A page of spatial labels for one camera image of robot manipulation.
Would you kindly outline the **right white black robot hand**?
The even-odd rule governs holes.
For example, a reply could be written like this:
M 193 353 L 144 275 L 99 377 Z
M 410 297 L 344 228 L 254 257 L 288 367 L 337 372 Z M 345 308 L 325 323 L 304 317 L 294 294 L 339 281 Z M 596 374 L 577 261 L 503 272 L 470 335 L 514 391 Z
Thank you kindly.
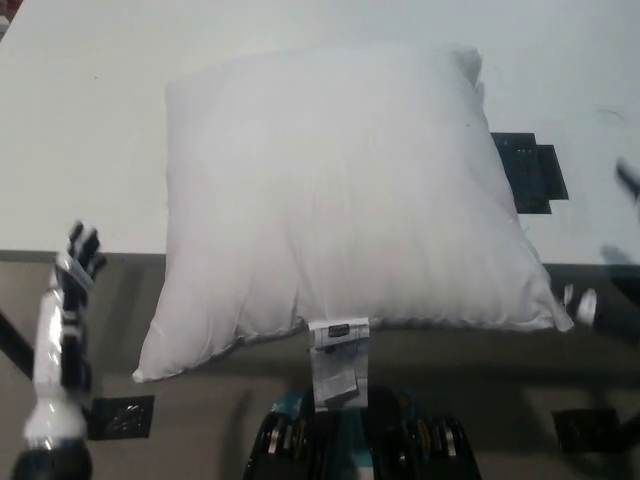
M 622 189 L 631 197 L 635 213 L 639 214 L 639 173 L 622 157 L 616 159 L 615 178 Z M 575 321 L 594 327 L 601 316 L 598 295 L 592 288 L 580 291 L 574 284 L 566 284 L 562 305 Z

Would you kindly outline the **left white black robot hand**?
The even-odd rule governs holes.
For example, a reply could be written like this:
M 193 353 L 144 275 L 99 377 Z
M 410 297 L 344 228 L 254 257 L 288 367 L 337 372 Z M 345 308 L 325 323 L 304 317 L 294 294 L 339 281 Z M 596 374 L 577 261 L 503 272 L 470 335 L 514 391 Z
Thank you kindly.
M 54 258 L 40 303 L 32 376 L 40 400 L 78 401 L 91 390 L 86 313 L 89 294 L 105 264 L 97 230 L 75 222 Z

